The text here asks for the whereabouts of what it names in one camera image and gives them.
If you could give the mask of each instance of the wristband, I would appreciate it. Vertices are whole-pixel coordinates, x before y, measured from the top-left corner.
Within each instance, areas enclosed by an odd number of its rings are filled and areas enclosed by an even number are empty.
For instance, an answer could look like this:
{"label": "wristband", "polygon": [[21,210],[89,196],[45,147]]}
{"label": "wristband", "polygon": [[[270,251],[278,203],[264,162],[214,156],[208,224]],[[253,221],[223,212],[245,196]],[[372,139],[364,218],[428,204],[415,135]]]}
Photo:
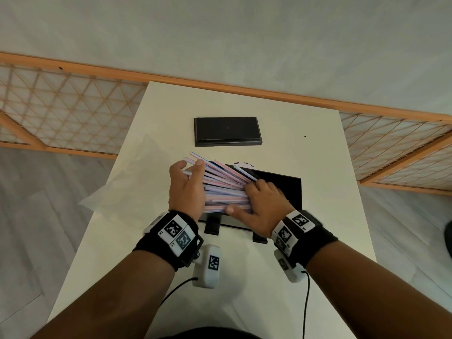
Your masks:
{"label": "wristband", "polygon": [[310,259],[325,245],[337,239],[307,210],[294,210],[280,221],[272,232],[272,240],[292,265],[306,267]]}
{"label": "wristband", "polygon": [[162,213],[144,230],[144,236],[133,251],[154,253],[177,271],[190,265],[203,242],[195,220],[183,212],[171,210]]}

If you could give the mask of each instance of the hand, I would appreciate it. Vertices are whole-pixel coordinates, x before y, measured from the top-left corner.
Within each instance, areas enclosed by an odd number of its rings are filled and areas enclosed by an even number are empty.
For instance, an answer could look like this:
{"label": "hand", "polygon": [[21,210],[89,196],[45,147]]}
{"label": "hand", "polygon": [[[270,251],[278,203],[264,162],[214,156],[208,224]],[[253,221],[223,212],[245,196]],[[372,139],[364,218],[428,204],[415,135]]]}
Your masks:
{"label": "hand", "polygon": [[171,186],[168,205],[169,210],[181,211],[197,222],[206,203],[206,193],[202,186],[206,165],[202,159],[198,159],[195,165],[189,168],[192,172],[190,179],[182,173],[186,165],[187,162],[181,160],[170,167]]}
{"label": "hand", "polygon": [[271,238],[278,222],[295,210],[281,190],[263,179],[258,180],[256,184],[248,183],[245,192],[250,198],[253,214],[236,205],[226,207],[226,214],[243,222],[263,237]]}

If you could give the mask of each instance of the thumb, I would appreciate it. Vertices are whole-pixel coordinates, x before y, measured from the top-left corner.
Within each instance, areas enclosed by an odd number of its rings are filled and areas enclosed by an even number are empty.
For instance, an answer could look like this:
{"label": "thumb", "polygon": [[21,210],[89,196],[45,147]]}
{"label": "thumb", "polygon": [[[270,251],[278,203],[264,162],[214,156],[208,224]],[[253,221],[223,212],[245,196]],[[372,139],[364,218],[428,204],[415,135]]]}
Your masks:
{"label": "thumb", "polygon": [[191,168],[192,175],[190,176],[190,184],[202,184],[204,179],[204,172],[206,171],[206,163],[202,159],[198,159]]}
{"label": "thumb", "polygon": [[228,205],[225,209],[225,213],[243,222],[245,225],[253,229],[258,223],[258,218],[254,214],[247,213],[245,210],[241,209],[237,205]]}

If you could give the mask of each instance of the cable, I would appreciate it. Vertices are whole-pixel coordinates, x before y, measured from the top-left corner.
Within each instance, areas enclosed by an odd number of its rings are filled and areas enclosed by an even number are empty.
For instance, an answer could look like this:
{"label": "cable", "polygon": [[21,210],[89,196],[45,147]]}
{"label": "cable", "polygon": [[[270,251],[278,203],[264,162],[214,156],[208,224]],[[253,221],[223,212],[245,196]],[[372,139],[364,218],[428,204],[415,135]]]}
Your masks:
{"label": "cable", "polygon": [[308,308],[308,297],[309,297],[309,289],[311,287],[311,279],[309,278],[308,271],[302,271],[302,273],[305,273],[308,276],[308,291],[306,293],[305,313],[303,315],[303,336],[302,336],[302,339],[305,339],[306,309]]}
{"label": "cable", "polygon": [[165,302],[166,299],[167,299],[168,297],[170,297],[170,296],[172,295],[173,292],[175,292],[176,290],[178,290],[178,289],[179,289],[181,286],[183,286],[185,283],[190,282],[190,281],[197,281],[197,280],[198,280],[198,277],[192,277],[192,278],[187,279],[186,281],[183,281],[180,285],[178,285],[176,288],[174,288],[173,290],[171,290],[171,292],[163,299],[163,301],[162,301],[162,303],[161,303],[160,305],[162,305],[163,302]]}

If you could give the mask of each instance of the bundle of straws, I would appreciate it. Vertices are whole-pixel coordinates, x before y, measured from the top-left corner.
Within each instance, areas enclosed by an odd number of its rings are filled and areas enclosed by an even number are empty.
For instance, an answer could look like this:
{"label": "bundle of straws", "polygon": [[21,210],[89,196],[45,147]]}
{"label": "bundle of straws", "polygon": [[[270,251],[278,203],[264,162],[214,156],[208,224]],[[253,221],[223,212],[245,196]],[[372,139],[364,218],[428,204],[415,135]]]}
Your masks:
{"label": "bundle of straws", "polygon": [[[226,206],[232,203],[251,211],[250,199],[246,196],[243,188],[247,183],[257,181],[254,176],[237,164],[231,168],[217,160],[210,162],[194,152],[190,152],[190,155],[195,159],[184,158],[189,164],[195,164],[197,159],[206,162],[206,172],[202,181],[206,190],[204,213],[224,211]],[[187,170],[184,170],[183,173],[188,176],[191,175],[191,172]]]}

